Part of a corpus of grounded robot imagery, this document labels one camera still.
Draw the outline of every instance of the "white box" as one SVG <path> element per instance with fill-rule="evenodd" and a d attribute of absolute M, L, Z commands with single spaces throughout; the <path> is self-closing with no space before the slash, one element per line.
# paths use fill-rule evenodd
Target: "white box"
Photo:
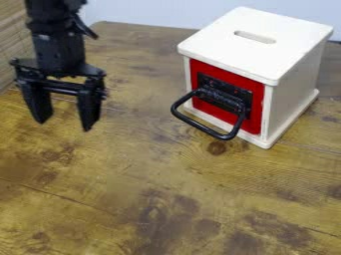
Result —
<path fill-rule="evenodd" d="M 257 87 L 262 96 L 254 92 L 250 108 L 254 112 L 236 135 L 262 148 L 274 145 L 317 98 L 321 57 L 331 33 L 330 26 L 239 7 L 178 45 L 184 56 L 188 92 L 196 88 L 198 72 L 251 93 L 244 84 Z M 234 122 L 195 104 L 190 99 L 184 109 L 231 131 Z M 178 117 L 176 107 L 171 112 Z"/>

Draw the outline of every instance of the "red panel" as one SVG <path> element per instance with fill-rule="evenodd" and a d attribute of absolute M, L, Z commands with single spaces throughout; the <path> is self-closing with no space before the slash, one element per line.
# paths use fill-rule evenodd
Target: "red panel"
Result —
<path fill-rule="evenodd" d="M 253 134 L 261 133 L 261 118 L 262 118 L 262 100 L 263 100 L 263 85 L 246 77 L 242 77 L 226 70 L 222 70 L 198 60 L 190 60 L 190 75 L 191 87 L 196 89 L 196 73 L 203 73 L 216 79 L 230 83 L 231 85 L 247 89 L 253 92 L 253 103 L 250 119 L 243 121 L 242 129 Z M 192 99 L 192 106 L 202 112 L 216 117 L 231 125 L 236 122 L 236 115 L 215 107 L 199 98 Z"/>

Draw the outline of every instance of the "coin slot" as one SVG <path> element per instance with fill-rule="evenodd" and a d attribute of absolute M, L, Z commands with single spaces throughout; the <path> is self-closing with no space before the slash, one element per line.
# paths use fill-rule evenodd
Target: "coin slot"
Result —
<path fill-rule="evenodd" d="M 246 38 L 248 40 L 253 40 L 253 41 L 255 41 L 258 43 L 262 43 L 262 44 L 275 44 L 274 39 L 271 39 L 269 37 L 265 37 L 265 36 L 251 34 L 251 33 L 244 32 L 244 31 L 235 31 L 234 35 L 238 36 L 238 37 Z"/>

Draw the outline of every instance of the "wooden table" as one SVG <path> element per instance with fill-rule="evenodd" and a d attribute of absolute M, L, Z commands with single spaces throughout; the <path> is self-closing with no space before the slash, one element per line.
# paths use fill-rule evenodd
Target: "wooden table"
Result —
<path fill-rule="evenodd" d="M 0 254 L 341 254 L 341 46 L 321 97 L 271 150 L 183 124 L 175 45 L 192 30 L 99 23 L 88 62 L 108 72 L 103 119 L 73 98 L 40 127 L 0 98 Z"/>

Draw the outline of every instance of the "white wall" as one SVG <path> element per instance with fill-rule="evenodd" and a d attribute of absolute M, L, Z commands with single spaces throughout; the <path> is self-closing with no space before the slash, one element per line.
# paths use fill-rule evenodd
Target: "white wall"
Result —
<path fill-rule="evenodd" d="M 333 40 L 341 40 L 339 0 L 89 0 L 83 15 L 88 24 L 105 20 L 199 29 L 236 6 L 331 25 Z"/>

